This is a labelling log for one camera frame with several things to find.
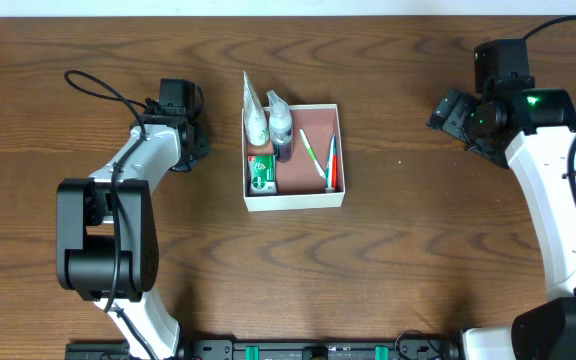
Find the wood grain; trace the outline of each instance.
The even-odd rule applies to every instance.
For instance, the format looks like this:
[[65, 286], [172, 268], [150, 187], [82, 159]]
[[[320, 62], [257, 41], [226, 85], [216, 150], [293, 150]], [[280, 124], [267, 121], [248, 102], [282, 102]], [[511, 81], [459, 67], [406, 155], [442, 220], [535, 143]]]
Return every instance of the wood grain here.
[[[157, 96], [162, 77], [204, 89], [214, 153], [153, 198], [157, 286], [189, 334], [385, 338], [505, 324], [540, 305], [541, 256], [513, 174], [425, 122], [446, 89], [473, 90], [475, 45], [545, 20], [0, 19], [0, 359], [121, 337], [55, 276], [57, 185], [101, 167], [131, 122], [68, 87], [73, 68], [133, 99]], [[538, 86], [566, 88], [576, 106], [576, 23], [529, 46]], [[258, 93], [339, 104], [341, 208], [246, 211], [243, 70]]]

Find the white box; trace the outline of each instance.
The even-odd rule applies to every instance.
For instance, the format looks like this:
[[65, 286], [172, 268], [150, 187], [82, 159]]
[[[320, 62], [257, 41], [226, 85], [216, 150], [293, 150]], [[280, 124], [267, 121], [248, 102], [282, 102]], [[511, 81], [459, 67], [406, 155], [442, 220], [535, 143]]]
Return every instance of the white box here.
[[[241, 153], [243, 168], [243, 195], [248, 211], [268, 211], [268, 210], [291, 210], [291, 209], [312, 209], [340, 207], [346, 195], [346, 181], [344, 177], [343, 151], [341, 131], [339, 128], [339, 112], [336, 104], [323, 105], [291, 105], [290, 111], [293, 117], [293, 157], [285, 164], [277, 162], [276, 179], [277, 195], [266, 196], [249, 196], [250, 180], [248, 174], [248, 155], [249, 152], [258, 152], [253, 155], [272, 154], [272, 144], [268, 144], [263, 149], [254, 148], [246, 140], [244, 128], [243, 110], [241, 112]], [[310, 155], [306, 151], [299, 129], [303, 128], [308, 138], [317, 160], [322, 168], [326, 168], [328, 162], [328, 153], [330, 149], [330, 140], [332, 134], [336, 134], [337, 142], [337, 192], [325, 193], [325, 181], [319, 177], [315, 164], [313, 164]], [[289, 171], [288, 164], [295, 169], [305, 172], [293, 176], [294, 171]], [[284, 188], [288, 189], [289, 195], [281, 195], [282, 179], [281, 174], [289, 175], [292, 179], [284, 180]]]

